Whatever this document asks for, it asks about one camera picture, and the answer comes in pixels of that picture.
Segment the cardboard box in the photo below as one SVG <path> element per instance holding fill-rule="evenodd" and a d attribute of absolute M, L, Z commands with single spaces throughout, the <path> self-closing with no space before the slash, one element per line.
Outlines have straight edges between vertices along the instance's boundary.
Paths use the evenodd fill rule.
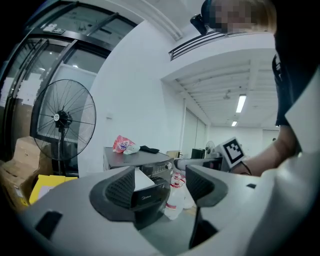
<path fill-rule="evenodd" d="M 167 151 L 166 155 L 171 157 L 171 158 L 179 158 L 180 157 L 180 151 L 178 151 L 178 150 Z"/>
<path fill-rule="evenodd" d="M 41 149 L 50 155 L 49 143 L 43 143 Z M 2 189 L 15 211 L 20 212 L 30 204 L 29 198 L 39 174 L 53 174 L 52 160 L 46 155 L 34 138 L 23 137 L 16 142 L 13 159 L 1 166 Z"/>

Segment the hand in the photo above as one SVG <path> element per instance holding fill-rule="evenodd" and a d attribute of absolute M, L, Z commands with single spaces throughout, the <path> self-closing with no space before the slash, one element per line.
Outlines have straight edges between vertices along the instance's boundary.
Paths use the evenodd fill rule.
<path fill-rule="evenodd" d="M 242 175 L 250 175 L 247 168 L 240 162 L 235 167 L 231 169 L 231 173 L 233 174 L 242 174 Z"/>

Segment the gray table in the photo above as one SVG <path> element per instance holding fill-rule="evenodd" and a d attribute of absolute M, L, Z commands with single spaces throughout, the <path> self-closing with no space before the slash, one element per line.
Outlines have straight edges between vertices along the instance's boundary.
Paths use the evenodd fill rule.
<path fill-rule="evenodd" d="M 140 231 L 140 234 L 166 256 L 188 251 L 196 216 L 183 210 L 178 218 L 169 220 L 165 215 Z"/>

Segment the black rubber pad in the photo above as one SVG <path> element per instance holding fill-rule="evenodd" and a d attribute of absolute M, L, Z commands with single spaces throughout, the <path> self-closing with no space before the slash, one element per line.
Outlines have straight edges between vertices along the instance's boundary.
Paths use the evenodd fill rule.
<path fill-rule="evenodd" d="M 61 213 L 57 211 L 48 211 L 38 222 L 35 230 L 37 230 L 41 235 L 50 240 L 61 218 Z"/>
<path fill-rule="evenodd" d="M 250 184 L 248 184 L 246 186 L 249 187 L 249 188 L 255 189 L 257 185 L 250 183 Z"/>

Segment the person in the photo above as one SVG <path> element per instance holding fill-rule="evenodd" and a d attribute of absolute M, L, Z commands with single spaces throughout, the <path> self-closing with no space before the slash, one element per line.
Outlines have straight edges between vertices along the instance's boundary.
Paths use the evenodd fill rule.
<path fill-rule="evenodd" d="M 278 112 L 278 138 L 259 155 L 243 161 L 231 171 L 261 176 L 297 154 L 299 143 L 285 114 L 296 102 L 319 65 L 316 2 L 284 0 L 206 0 L 201 8 L 203 22 L 222 33 L 270 32 L 276 55 L 272 61 Z"/>

